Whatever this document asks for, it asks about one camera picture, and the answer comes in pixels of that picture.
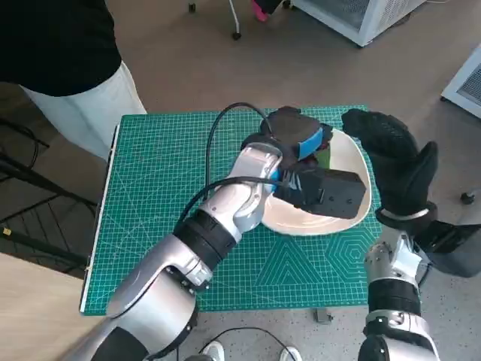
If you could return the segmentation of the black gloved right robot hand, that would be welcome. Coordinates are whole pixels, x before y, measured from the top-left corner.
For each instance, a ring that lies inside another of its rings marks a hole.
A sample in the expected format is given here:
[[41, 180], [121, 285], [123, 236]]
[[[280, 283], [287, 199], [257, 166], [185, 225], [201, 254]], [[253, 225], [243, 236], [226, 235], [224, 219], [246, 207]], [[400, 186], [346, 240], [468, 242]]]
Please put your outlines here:
[[428, 191], [438, 165], [438, 148], [418, 148], [408, 127], [380, 112], [350, 109], [341, 116], [343, 131], [360, 140], [380, 193], [381, 209], [411, 216], [428, 208]]

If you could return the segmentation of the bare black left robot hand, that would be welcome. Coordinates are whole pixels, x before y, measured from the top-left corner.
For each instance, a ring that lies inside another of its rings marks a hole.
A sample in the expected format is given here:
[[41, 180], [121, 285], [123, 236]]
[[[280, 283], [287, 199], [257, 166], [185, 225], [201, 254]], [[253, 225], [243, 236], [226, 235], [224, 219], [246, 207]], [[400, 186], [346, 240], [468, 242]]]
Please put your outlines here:
[[301, 113], [298, 108], [284, 106], [269, 113], [259, 130], [280, 145], [282, 170], [299, 162], [330, 168], [332, 126]]

